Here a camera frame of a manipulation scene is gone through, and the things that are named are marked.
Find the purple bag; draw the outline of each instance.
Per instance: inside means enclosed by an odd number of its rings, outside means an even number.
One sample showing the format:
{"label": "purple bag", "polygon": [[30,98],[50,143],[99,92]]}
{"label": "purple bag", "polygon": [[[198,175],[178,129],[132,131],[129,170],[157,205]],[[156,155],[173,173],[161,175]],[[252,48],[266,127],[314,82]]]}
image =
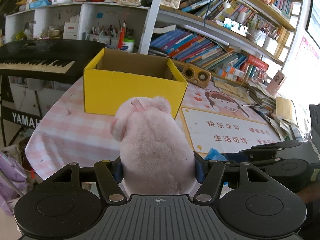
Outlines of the purple bag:
{"label": "purple bag", "polygon": [[12,157],[7,157],[0,151],[0,207],[7,215],[13,215],[7,201],[19,197],[17,191],[21,194],[26,192],[27,175],[23,167]]}

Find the shelf post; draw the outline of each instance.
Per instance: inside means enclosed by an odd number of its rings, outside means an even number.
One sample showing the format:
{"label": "shelf post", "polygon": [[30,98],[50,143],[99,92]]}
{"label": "shelf post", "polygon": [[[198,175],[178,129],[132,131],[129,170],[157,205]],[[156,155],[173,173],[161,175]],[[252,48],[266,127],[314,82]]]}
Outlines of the shelf post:
{"label": "shelf post", "polygon": [[147,13],[147,18],[143,27],[140,40],[139,53],[148,54],[153,28],[155,27],[161,0],[152,0],[151,7]]}

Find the cartoon girl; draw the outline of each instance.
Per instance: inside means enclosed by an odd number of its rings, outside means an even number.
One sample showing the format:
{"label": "cartoon girl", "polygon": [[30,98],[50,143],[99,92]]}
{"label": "cartoon girl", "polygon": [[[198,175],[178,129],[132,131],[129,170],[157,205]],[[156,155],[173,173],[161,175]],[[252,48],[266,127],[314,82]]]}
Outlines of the cartoon girl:
{"label": "cartoon girl", "polygon": [[241,116],[242,114],[245,118],[249,118],[249,115],[241,108],[241,106],[228,95],[209,89],[206,89],[204,95],[215,111],[221,113],[221,111],[227,110],[235,116],[239,116],[239,114]]}

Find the metal screw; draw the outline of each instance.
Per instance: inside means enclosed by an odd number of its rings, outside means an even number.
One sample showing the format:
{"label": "metal screw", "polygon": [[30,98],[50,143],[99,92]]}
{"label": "metal screw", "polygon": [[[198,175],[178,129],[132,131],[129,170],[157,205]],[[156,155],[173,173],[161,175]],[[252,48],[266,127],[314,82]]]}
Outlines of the metal screw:
{"label": "metal screw", "polygon": [[200,195],[196,196],[196,199],[199,202],[208,202],[211,200],[211,196],[209,196],[207,194],[200,194]]}
{"label": "metal screw", "polygon": [[124,196],[120,194],[112,194],[109,196],[109,200],[112,202],[119,202],[119,201],[122,201],[123,199],[124,199]]}

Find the purple fabric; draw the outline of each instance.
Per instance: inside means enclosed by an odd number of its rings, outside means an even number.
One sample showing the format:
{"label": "purple fabric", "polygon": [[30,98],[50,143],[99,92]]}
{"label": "purple fabric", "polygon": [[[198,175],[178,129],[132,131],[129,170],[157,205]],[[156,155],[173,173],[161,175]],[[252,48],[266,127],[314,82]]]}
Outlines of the purple fabric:
{"label": "purple fabric", "polygon": [[[10,179],[13,184],[20,190],[23,190],[27,186],[26,173],[22,166],[12,157],[7,157],[0,152],[0,170],[5,176]],[[15,199],[19,195],[12,189],[8,183],[0,176],[0,207],[8,215],[13,215],[12,211],[7,205],[7,201]]]}

